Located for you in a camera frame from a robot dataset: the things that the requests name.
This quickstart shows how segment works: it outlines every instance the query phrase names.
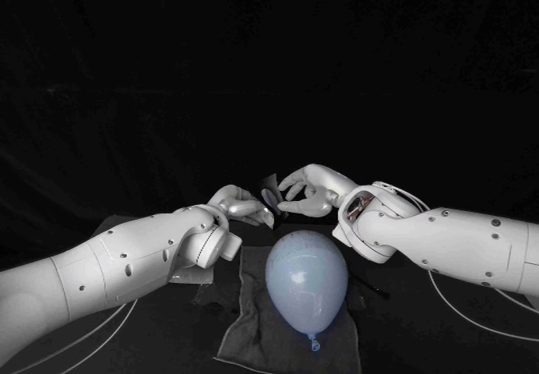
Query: cloth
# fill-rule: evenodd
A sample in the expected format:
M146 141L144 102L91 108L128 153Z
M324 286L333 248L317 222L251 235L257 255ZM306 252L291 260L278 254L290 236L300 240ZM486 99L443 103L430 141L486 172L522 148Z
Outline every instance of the cloth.
M244 247L241 315L231 325L215 360L264 373L361 373L356 325L346 302L329 328L317 334L320 351L288 325L270 298L267 257L273 247Z

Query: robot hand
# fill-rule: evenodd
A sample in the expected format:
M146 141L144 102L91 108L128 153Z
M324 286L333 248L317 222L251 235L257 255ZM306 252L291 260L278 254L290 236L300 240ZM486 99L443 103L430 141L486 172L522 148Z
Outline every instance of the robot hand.
M238 186L226 185L222 187L211 198L208 205L214 206L225 214L226 219L255 226L267 224L273 228L273 213L252 194Z
M346 195L359 185L333 169L310 164L283 179L278 189L284 191L290 186L293 187L287 193L287 201L277 205L278 209L310 217L323 217L332 211L333 206L340 207ZM290 201L303 187L307 198Z

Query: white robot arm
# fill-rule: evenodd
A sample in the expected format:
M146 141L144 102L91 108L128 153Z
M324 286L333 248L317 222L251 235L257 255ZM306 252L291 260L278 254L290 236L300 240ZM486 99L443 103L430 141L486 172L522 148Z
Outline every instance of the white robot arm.
M296 171L280 189L290 185L287 200L304 186L307 199L278 208L320 217L316 212L337 207L333 236L371 261L385 263L399 250L427 270L539 296L539 225L446 208L421 213L392 185L356 185L316 164ZM313 191L322 191L319 199Z
M69 251L0 272L0 367L48 332L165 286L179 267L232 260L228 218L271 226L250 192L229 185L206 205L127 222Z

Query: black table surface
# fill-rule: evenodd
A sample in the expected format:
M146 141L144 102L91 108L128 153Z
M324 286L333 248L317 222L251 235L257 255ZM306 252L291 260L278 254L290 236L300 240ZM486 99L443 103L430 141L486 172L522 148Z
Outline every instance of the black table surface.
M94 234L134 219L108 217ZM264 226L231 222L231 231L250 246L273 245L297 230L323 233L339 245L349 269L391 293L385 300L362 286L366 309L350 310L363 372L536 372L539 343L503 337L476 327L444 303L428 273L410 259L397 252L386 264L369 262L333 238L333 228L284 224L271 231ZM226 329L239 316L238 270L239 256L231 262L219 259L212 285L169 283L147 294L137 301L113 339L71 373L252 373L212 359ZM474 321L508 333L539 338L539 315L512 304L495 290L438 274L435 280L450 302ZM133 302L88 339L26 373L62 372L84 360L110 338L131 305ZM116 310L85 316L36 340L0 368L0 373L13 372L67 346Z

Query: inflated balloon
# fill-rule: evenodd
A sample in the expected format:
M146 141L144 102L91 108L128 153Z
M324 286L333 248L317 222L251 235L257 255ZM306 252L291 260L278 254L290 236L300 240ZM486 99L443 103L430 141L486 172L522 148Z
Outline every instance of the inflated balloon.
M349 286L346 262L332 240L316 231L283 236L267 258L267 290L284 319L313 341L343 305Z

